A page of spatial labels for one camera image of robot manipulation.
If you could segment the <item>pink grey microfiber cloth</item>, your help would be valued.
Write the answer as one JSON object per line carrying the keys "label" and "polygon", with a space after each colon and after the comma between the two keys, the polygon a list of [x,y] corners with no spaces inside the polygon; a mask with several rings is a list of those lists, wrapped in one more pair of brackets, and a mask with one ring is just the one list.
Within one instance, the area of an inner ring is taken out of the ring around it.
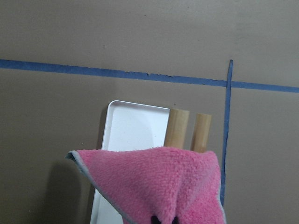
{"label": "pink grey microfiber cloth", "polygon": [[174,147],[67,156],[126,224],[224,224],[216,154]]}

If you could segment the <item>white rectangular tray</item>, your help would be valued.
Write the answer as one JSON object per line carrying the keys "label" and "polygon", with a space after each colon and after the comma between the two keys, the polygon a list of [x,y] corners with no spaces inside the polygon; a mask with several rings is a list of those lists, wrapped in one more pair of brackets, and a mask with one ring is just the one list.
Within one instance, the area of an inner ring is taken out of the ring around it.
{"label": "white rectangular tray", "polygon": [[101,148],[132,151],[164,144],[168,108],[114,100],[107,108]]}

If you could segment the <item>wooden rack rod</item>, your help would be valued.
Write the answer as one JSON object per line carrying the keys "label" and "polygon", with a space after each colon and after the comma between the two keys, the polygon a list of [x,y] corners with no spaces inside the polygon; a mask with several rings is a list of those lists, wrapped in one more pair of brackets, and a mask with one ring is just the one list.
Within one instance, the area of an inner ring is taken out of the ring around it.
{"label": "wooden rack rod", "polygon": [[189,114],[187,110],[170,109],[164,147],[183,148]]}
{"label": "wooden rack rod", "polygon": [[212,116],[209,114],[196,114],[193,130],[191,150],[197,153],[206,151]]}

